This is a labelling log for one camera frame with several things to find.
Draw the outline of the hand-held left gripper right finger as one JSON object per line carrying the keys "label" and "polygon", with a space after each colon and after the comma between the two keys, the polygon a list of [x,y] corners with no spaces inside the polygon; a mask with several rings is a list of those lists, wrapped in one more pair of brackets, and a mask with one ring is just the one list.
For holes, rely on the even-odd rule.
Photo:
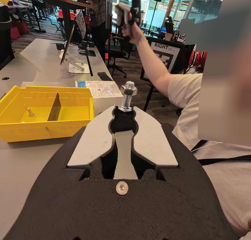
{"label": "hand-held left gripper right finger", "polygon": [[176,168],[178,162],[161,124],[138,107],[133,107],[133,111],[136,131],[132,137],[132,153],[153,167]]}

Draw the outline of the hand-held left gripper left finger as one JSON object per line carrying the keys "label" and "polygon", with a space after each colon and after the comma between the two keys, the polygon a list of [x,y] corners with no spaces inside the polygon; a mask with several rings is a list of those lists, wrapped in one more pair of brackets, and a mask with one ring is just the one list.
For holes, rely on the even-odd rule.
{"label": "hand-held left gripper left finger", "polygon": [[91,165],[99,160],[103,170],[109,170],[117,165],[116,109],[117,106],[111,106],[89,122],[67,163],[67,167],[91,169]]}

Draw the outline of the yellow plastic bin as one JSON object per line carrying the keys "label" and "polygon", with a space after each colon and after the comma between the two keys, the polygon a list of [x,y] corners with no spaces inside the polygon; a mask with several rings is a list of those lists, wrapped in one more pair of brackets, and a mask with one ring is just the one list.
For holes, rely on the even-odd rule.
{"label": "yellow plastic bin", "polygon": [[14,86],[0,104],[0,138],[7,143],[71,137],[94,119],[89,88]]}

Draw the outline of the silver hex nut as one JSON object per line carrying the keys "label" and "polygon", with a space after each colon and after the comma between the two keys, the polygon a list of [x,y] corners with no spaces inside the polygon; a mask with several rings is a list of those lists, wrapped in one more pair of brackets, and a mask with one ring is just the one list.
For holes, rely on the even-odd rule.
{"label": "silver hex nut", "polygon": [[126,85],[121,85],[120,91],[123,95],[129,95],[129,96],[135,96],[137,94],[138,89],[134,86],[126,86]]}

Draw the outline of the person's right forearm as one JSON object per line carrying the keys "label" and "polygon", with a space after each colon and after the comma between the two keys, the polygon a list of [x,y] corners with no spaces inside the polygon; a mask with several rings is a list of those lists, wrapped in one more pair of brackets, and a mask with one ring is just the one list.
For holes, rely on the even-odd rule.
{"label": "person's right forearm", "polygon": [[158,92],[168,97],[169,83],[174,83],[172,79],[177,78],[177,75],[168,72],[163,62],[152,51],[141,32],[135,36],[134,43],[138,49],[143,68],[152,85]]}

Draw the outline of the person's right hand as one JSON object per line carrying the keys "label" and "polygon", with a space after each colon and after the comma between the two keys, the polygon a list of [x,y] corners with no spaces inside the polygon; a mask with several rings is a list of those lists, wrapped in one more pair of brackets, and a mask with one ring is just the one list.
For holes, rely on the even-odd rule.
{"label": "person's right hand", "polygon": [[122,26],[122,36],[129,36],[130,43],[135,44],[137,47],[143,46],[143,44],[148,44],[145,35],[140,30],[136,22],[134,22],[132,25],[128,24],[128,26],[124,24]]}

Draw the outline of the black office chair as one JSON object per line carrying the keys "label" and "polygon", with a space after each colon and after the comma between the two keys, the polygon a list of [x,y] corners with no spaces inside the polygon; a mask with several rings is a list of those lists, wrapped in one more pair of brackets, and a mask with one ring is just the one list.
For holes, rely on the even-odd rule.
{"label": "black office chair", "polygon": [[8,7],[0,6],[0,69],[3,69],[11,60],[14,59],[14,53],[11,43],[12,19]]}
{"label": "black office chair", "polygon": [[127,74],[122,70],[122,67],[116,65],[116,59],[128,60],[133,50],[133,44],[127,41],[125,38],[121,38],[116,33],[111,33],[108,44],[105,45],[105,53],[108,55],[107,69],[112,69],[111,77],[115,70],[118,70],[124,74],[124,78],[127,78]]}

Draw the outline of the black sign stand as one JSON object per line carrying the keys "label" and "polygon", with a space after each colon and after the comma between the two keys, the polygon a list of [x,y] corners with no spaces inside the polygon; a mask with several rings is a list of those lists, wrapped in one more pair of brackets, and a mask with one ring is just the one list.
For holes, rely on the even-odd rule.
{"label": "black sign stand", "polygon": [[145,106],[143,108],[143,111],[146,112],[147,108],[148,108],[148,104],[151,100],[151,97],[152,97],[152,93],[154,92],[158,92],[158,90],[152,85],[152,83],[149,83],[149,86],[150,86],[150,90],[149,90],[149,93],[148,93],[148,96],[147,96],[147,99],[146,99],[146,103],[145,103]]}

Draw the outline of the framed marker sign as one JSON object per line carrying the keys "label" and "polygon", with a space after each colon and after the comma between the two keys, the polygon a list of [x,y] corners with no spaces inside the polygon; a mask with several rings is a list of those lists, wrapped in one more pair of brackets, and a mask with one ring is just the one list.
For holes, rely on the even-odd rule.
{"label": "framed marker sign", "polygon": [[146,37],[155,55],[163,62],[171,74],[179,74],[188,68],[195,44],[185,45],[154,37]]}

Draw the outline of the laminated paper sheet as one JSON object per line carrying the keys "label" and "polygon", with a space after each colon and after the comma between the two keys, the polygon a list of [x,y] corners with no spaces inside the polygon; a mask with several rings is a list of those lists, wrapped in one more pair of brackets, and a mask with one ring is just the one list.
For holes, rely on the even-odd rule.
{"label": "laminated paper sheet", "polygon": [[89,88],[93,98],[123,97],[114,81],[75,81],[75,87]]}

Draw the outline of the dark display board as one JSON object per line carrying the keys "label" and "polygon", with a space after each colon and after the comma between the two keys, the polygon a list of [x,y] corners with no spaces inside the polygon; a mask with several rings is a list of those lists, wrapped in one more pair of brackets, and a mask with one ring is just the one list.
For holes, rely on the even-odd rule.
{"label": "dark display board", "polygon": [[72,28],[70,30],[70,34],[69,34],[69,36],[67,38],[66,46],[65,46],[65,49],[64,49],[64,53],[62,54],[62,58],[61,58],[61,63],[60,64],[62,64],[64,62],[64,60],[66,60],[67,50],[68,50],[68,47],[70,45],[74,29],[76,27],[78,28],[78,30],[80,32],[80,35],[81,35],[81,38],[83,40],[85,38],[85,35],[86,35],[86,25],[85,25],[85,20],[84,20],[84,16],[83,16],[83,11],[82,10],[79,10],[76,13],[75,19],[73,21]]}

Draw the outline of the wooden standing desk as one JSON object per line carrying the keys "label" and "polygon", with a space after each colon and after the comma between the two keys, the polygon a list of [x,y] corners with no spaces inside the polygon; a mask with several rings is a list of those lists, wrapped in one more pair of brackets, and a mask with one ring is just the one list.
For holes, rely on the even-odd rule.
{"label": "wooden standing desk", "polygon": [[85,7],[90,8],[92,10],[94,9],[94,6],[87,2],[78,2],[74,0],[42,0],[42,1],[44,1],[47,4],[61,8],[66,36],[69,35],[72,24],[70,10],[83,10]]}

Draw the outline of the white board stand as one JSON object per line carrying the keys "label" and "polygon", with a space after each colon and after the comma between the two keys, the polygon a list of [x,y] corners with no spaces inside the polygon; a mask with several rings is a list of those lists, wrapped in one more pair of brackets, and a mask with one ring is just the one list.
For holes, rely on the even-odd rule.
{"label": "white board stand", "polygon": [[90,74],[89,65],[68,52],[66,53],[64,60],[69,62],[69,73]]}

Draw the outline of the black rod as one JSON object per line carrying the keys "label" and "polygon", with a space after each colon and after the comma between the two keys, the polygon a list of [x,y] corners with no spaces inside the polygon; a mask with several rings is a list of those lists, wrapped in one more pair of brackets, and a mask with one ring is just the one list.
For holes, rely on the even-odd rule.
{"label": "black rod", "polygon": [[93,72],[92,72],[92,68],[91,68],[91,64],[90,64],[90,60],[89,60],[89,52],[86,47],[84,47],[84,50],[85,50],[85,54],[86,54],[86,58],[87,58],[87,63],[88,63],[90,75],[93,77]]}

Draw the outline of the red black jacket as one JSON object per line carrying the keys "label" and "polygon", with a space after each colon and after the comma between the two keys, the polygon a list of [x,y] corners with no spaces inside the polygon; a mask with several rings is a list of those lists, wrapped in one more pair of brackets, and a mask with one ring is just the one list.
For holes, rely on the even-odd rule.
{"label": "red black jacket", "polygon": [[208,52],[193,51],[185,74],[203,73]]}

